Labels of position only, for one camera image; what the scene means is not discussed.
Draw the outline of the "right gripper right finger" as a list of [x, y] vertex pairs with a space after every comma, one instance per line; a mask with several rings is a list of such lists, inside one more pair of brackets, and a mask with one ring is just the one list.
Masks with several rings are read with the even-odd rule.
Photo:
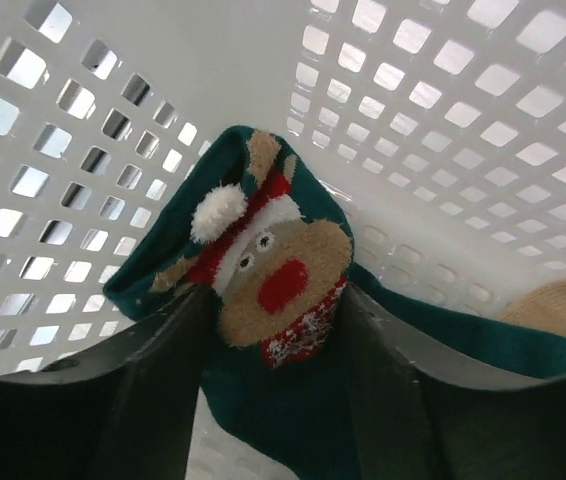
[[340, 348], [366, 479], [566, 479], [566, 375], [472, 359], [356, 287]]

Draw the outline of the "teal sock with reindeer patch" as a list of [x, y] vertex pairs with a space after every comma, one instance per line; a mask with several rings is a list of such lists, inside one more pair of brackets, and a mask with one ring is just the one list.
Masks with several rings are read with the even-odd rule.
[[566, 337], [430, 305], [354, 260], [346, 216], [281, 137], [226, 129], [104, 295], [139, 321], [196, 286], [212, 292], [216, 350], [201, 387], [217, 423], [302, 479], [358, 479], [359, 450], [334, 340], [348, 286], [472, 359], [566, 374]]

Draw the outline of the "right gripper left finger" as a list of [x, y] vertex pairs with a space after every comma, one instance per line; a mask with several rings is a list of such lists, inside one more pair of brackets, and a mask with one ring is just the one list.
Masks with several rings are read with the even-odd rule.
[[209, 351], [203, 289], [39, 372], [0, 376], [0, 479], [182, 479]]

